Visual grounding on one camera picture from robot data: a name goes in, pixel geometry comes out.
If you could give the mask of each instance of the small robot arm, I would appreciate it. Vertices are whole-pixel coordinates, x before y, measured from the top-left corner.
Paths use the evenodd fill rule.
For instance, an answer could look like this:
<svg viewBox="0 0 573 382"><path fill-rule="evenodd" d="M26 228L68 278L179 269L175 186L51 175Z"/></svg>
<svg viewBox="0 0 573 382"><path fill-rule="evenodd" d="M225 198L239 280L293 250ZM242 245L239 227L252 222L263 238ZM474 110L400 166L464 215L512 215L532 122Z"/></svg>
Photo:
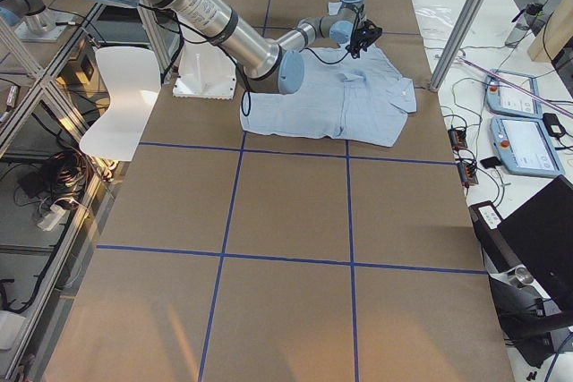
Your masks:
<svg viewBox="0 0 573 382"><path fill-rule="evenodd" d="M0 16L11 27L23 18L28 29L37 35L56 27L56 19L42 0L0 0Z"/></svg>
<svg viewBox="0 0 573 382"><path fill-rule="evenodd" d="M97 0L122 7L137 7L140 0ZM304 19L295 29L274 40L262 37L222 0L147 0L158 9L183 16L213 46L229 53L242 68L246 85L254 92L290 94L303 83L304 60L299 51L317 38L350 42L352 57L359 56L380 36L366 20L363 0L341 0L337 15Z"/></svg>

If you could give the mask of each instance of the computer monitor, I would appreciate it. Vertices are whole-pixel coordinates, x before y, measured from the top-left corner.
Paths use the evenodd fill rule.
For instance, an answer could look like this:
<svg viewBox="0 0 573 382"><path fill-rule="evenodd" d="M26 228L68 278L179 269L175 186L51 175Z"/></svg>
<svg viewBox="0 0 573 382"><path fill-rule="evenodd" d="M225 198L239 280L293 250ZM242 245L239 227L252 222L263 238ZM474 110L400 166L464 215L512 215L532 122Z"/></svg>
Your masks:
<svg viewBox="0 0 573 382"><path fill-rule="evenodd" d="M498 225L561 310L573 310L573 184L558 176Z"/></svg>

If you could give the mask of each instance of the white table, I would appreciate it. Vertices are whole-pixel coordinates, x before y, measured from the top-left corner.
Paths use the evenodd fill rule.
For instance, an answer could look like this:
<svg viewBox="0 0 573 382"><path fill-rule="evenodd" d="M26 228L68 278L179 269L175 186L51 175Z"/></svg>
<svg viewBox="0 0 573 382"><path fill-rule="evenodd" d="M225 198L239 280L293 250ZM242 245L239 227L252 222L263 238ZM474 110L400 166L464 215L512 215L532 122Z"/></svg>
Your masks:
<svg viewBox="0 0 573 382"><path fill-rule="evenodd" d="M434 68L438 62L436 55L441 53L440 49L430 49L433 47L444 47L446 40L451 32L451 28L459 16L462 6L466 0L413 0L416 9L416 18L420 24L426 54L429 59L431 68ZM495 48L503 47L503 43L513 28L511 20L517 15L518 8L513 0L484 0L483 5L475 18L472 28L468 32L462 48L466 53L466 58L475 64L479 64L485 69L496 69L508 57L511 49ZM527 36L513 51L511 56L501 69L512 72L521 72L534 76L543 75L552 71L551 64L534 63L527 56L527 48L534 40L533 35ZM481 112L483 122L478 135L478 127L470 127L467 130L467 143L470 149L477 155L477 159L483 159L497 155L492 145L490 132L490 120L492 114L488 112L487 107L483 109L485 76L463 64L454 64L450 69L446 80L442 84L439 97L440 104L445 106L443 114L461 115L466 118L468 124L478 123L478 117L470 112L459 108L454 103L454 96L451 87L453 84L464 78L474 78L477 81L461 81L455 87L456 101L459 105L467 107L478 113ZM556 100L571 100L571 96L561 82L556 72L549 73L537 79L540 95L543 98ZM552 110L544 106L544 112ZM565 115L559 115L561 123L565 128L573 132L573 120L569 120ZM446 125L449 127L452 118L446 118ZM454 118L454 126L463 125L461 120ZM566 170L568 179L573 179L573 153L571 151L559 151L561 163ZM498 167L501 172L505 187L505 197L498 207L502 216L508 216L516 208L520 207L536 192L542 189L550 179L538 178L532 176L519 176L508 174L504 167ZM485 174L478 173L479 185L472 186L467 194L467 204L472 205L484 200L493 200L496 196L497 187L492 179ZM513 348L508 349L509 357L512 361L512 367L516 380L524 380L532 369L521 357L519 352ZM552 359L545 361L536 380L543 380L549 364ZM561 356L555 369L553 370L551 382L569 382L573 374L573 354Z"/></svg>

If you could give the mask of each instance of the light blue cloth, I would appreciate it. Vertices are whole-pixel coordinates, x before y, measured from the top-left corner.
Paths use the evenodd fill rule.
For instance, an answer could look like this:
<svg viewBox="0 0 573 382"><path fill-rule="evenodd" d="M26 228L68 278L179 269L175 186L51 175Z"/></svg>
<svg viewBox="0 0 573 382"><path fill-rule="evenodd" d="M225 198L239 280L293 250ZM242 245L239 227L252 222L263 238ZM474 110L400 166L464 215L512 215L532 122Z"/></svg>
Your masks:
<svg viewBox="0 0 573 382"><path fill-rule="evenodd" d="M314 48L326 62L341 58L344 48ZM359 59L349 56L326 65L302 52L302 87L290 95L252 94L251 112L241 115L243 129L258 134L359 140L391 147L415 112L412 80L404 78L377 47Z"/></svg>

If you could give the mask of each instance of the chair seat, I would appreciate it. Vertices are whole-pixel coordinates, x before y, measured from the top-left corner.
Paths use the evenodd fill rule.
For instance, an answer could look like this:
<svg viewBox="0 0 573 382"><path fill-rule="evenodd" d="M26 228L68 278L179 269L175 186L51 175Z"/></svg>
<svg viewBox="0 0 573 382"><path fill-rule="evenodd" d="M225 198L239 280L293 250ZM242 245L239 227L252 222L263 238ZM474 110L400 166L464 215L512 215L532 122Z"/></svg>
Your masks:
<svg viewBox="0 0 573 382"><path fill-rule="evenodd" d="M131 161L150 117L161 78L152 51L140 47L105 47L96 62L109 93L107 111L81 138L85 154Z"/></svg>

